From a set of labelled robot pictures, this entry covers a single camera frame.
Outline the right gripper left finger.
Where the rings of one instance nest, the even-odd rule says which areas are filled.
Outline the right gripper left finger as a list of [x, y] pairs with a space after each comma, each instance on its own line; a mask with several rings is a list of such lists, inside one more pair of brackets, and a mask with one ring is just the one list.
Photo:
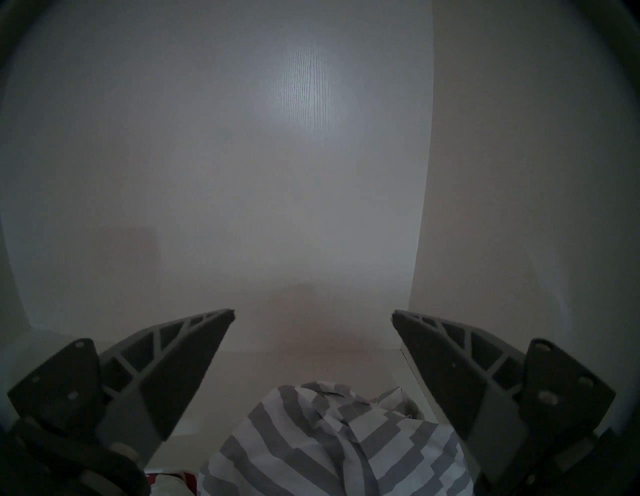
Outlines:
[[20, 419], [106, 448], [121, 444], [148, 463], [200, 387], [236, 316], [225, 308], [137, 331], [98, 353], [79, 338], [8, 391]]

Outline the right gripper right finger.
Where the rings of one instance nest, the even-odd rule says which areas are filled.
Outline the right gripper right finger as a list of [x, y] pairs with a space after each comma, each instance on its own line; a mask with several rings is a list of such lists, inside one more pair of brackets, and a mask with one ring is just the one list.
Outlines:
[[392, 324], [476, 463], [480, 480], [549, 480], [568, 467], [616, 393], [545, 339], [525, 353], [480, 328], [403, 310]]

